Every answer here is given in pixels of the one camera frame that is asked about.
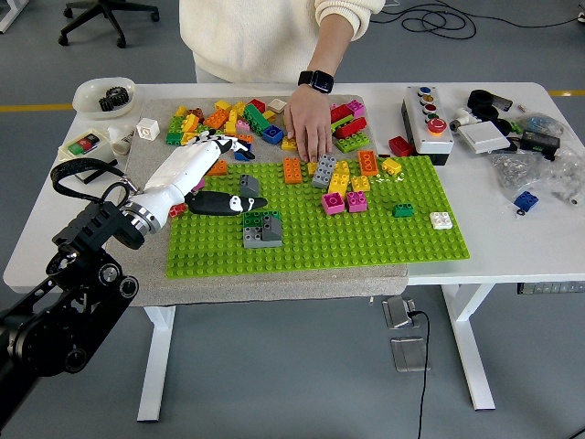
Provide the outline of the person's left hand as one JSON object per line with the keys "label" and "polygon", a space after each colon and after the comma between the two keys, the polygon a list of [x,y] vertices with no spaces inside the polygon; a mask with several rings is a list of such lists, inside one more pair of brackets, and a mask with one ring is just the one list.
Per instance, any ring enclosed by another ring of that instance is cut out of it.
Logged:
{"label": "person's left hand", "polygon": [[309,85],[299,85],[284,109],[288,138],[297,144],[304,162],[318,162],[332,150],[331,117],[328,95]]}

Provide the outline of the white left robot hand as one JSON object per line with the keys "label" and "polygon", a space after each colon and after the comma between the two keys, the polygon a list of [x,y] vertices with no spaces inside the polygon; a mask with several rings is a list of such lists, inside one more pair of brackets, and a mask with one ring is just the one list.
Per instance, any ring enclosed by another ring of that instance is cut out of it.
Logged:
{"label": "white left robot hand", "polygon": [[182,203],[195,214],[212,216],[235,216],[266,207],[265,198],[213,191],[192,192],[220,156],[229,150],[241,152],[249,159],[255,157],[246,142],[233,136],[217,135],[210,130],[194,137],[161,164],[142,193],[130,197],[124,207],[125,214],[142,223],[146,232],[156,233],[166,224],[170,208]]}

